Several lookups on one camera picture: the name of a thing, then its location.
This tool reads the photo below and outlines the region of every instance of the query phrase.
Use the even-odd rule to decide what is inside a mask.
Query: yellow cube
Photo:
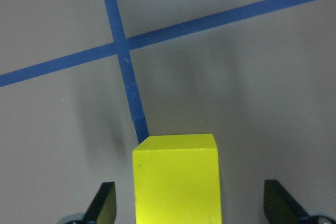
[[[150,136],[133,151],[137,224],[222,224],[211,134]]]

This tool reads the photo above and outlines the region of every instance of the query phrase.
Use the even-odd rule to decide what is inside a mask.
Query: blue cross
[[[118,55],[132,121],[135,126],[138,141],[141,143],[149,136],[149,133],[142,109],[138,86],[135,81],[130,50],[311,1],[316,0],[264,0],[131,38],[126,38],[117,0],[104,0],[113,34],[113,43],[2,74],[0,75],[0,87],[104,57]]]

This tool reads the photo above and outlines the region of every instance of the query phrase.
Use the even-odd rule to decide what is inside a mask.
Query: top face of yellow block
[[[149,136],[136,151],[217,149],[212,134]]]

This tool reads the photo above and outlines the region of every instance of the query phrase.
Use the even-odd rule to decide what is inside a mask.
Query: front face of yellow block
[[[211,134],[150,136],[133,151],[137,224],[220,224]]]

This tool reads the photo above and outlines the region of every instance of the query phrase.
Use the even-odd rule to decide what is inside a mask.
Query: yellow box
[[[211,134],[150,136],[133,151],[137,224],[222,224]]]

